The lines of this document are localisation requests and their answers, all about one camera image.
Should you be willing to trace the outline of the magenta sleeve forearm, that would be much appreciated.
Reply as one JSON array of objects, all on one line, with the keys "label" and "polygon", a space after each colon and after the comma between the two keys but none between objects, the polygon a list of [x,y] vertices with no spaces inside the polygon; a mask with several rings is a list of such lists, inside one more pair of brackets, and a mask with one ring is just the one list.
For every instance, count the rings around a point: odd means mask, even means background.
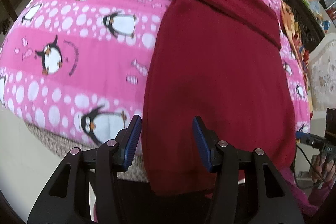
[{"label": "magenta sleeve forearm", "polygon": [[332,188],[334,185],[333,175],[335,174],[335,166],[327,175],[327,184],[323,184],[321,189],[313,188],[309,197],[303,190],[298,188],[294,180],[294,174],[289,168],[280,170],[280,173],[288,184],[294,199],[297,201],[301,213],[312,217],[329,195],[329,188]]}]

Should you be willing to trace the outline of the person right hand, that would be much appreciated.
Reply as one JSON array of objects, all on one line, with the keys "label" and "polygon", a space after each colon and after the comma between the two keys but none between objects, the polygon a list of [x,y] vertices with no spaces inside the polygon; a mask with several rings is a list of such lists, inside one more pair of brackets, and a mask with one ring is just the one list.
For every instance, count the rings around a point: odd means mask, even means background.
[{"label": "person right hand", "polygon": [[333,180],[335,174],[335,164],[333,159],[329,160],[326,155],[320,153],[315,159],[314,168],[315,170],[311,176],[314,183],[321,181],[321,178],[323,178],[326,183]]}]

